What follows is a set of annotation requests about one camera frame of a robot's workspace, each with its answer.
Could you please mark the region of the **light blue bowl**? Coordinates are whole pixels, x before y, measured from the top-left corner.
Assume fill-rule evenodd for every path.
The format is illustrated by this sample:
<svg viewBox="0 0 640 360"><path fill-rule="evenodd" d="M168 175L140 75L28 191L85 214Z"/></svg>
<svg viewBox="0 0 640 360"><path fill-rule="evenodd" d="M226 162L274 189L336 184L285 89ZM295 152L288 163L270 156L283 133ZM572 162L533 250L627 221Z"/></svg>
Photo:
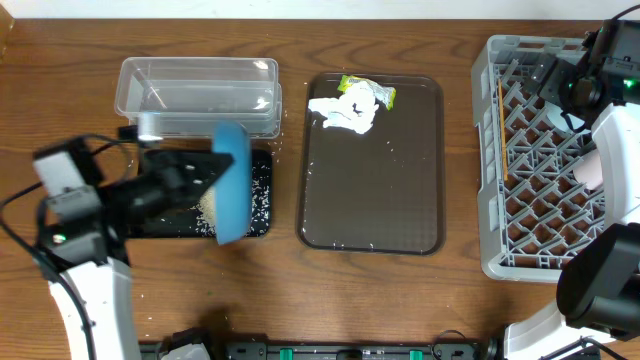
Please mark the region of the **light blue bowl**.
<svg viewBox="0 0 640 360"><path fill-rule="evenodd" d="M549 121L562 132L574 131L584 124L582 119L568 114L567 118L572 124L572 128L570 128L567 120L561 115L562 110L560 107L548 101L545 102L544 106L547 109L547 118Z"/></svg>

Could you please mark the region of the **dark blue plate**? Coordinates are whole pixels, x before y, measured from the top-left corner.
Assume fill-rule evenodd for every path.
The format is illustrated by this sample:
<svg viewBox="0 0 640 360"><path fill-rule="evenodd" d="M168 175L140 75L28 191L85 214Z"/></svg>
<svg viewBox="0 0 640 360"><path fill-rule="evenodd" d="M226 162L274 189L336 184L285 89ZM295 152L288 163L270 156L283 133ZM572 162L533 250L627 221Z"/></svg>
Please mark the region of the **dark blue plate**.
<svg viewBox="0 0 640 360"><path fill-rule="evenodd" d="M214 184L215 233L219 245L246 236L252 213L251 145L239 123L219 123L212 143L216 155L230 155L232 164Z"/></svg>

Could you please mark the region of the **pink plastic cup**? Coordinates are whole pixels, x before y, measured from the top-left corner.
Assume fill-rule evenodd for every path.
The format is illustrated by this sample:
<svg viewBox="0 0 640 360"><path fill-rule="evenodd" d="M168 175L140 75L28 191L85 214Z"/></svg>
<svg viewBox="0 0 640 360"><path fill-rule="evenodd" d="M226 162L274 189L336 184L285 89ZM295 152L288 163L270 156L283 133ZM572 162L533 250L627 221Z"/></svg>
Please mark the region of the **pink plastic cup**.
<svg viewBox="0 0 640 360"><path fill-rule="evenodd" d="M588 190L595 190L603 183L601 158L599 151L594 149L581 157L581 161L574 168L575 179L585 185Z"/></svg>

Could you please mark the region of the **wooden chopstick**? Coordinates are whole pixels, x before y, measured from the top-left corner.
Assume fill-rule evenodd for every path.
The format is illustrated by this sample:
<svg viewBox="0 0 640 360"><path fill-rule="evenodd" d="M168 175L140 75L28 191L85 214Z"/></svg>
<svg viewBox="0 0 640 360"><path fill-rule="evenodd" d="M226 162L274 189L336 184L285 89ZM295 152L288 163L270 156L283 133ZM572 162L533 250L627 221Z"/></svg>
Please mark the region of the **wooden chopstick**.
<svg viewBox="0 0 640 360"><path fill-rule="evenodd" d="M501 77L498 78L497 95L498 95L498 115L499 115L499 125L500 125L502 174L503 174L503 180L506 182L508 180L508 156L507 156L508 154L507 154L507 147L506 147L504 98L503 98L503 87L502 87Z"/></svg>

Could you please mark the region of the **white paper napkin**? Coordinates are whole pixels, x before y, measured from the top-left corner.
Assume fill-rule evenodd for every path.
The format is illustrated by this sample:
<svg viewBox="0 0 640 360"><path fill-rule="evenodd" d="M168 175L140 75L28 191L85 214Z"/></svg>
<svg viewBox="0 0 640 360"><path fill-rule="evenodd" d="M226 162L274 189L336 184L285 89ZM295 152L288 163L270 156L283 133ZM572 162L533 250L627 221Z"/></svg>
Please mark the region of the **white paper napkin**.
<svg viewBox="0 0 640 360"><path fill-rule="evenodd" d="M323 128L342 128L363 135L373 127L379 104L366 82L356 83L338 98L314 98L307 108L324 120Z"/></svg>

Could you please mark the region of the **yellow green snack wrapper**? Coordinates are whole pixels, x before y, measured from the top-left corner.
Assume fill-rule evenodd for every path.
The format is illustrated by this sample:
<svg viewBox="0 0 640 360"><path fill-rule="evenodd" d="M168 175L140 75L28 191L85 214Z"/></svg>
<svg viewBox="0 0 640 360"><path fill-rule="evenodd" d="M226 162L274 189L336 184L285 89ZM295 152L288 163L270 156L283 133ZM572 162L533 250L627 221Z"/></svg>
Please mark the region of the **yellow green snack wrapper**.
<svg viewBox="0 0 640 360"><path fill-rule="evenodd" d="M394 87L380 85L379 83L355 75L343 75L337 89L345 93L349 88L357 84L367 84L375 98L382 102L387 110L392 110L397 91Z"/></svg>

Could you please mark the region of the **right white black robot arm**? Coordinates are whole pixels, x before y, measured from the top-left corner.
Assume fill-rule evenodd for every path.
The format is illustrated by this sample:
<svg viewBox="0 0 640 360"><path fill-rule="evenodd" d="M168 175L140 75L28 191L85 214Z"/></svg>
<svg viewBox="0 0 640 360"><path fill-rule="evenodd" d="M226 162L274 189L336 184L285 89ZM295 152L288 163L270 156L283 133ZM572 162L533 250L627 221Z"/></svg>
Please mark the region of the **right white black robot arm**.
<svg viewBox="0 0 640 360"><path fill-rule="evenodd" d="M548 282L490 359L566 359L639 334L639 25L583 39L495 35L472 68L481 265Z"/></svg>

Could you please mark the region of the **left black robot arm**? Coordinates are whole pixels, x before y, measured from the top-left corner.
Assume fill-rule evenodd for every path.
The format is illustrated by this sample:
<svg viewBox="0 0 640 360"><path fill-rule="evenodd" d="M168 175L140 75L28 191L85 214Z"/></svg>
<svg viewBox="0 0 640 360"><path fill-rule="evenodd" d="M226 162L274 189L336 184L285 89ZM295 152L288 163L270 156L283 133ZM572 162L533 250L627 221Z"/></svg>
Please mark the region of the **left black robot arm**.
<svg viewBox="0 0 640 360"><path fill-rule="evenodd" d="M132 319L129 229L194 205L235 163L230 153L151 151L146 168L104 184L76 137L41 149L33 165L48 195L36 212L35 247L75 359L138 359Z"/></svg>

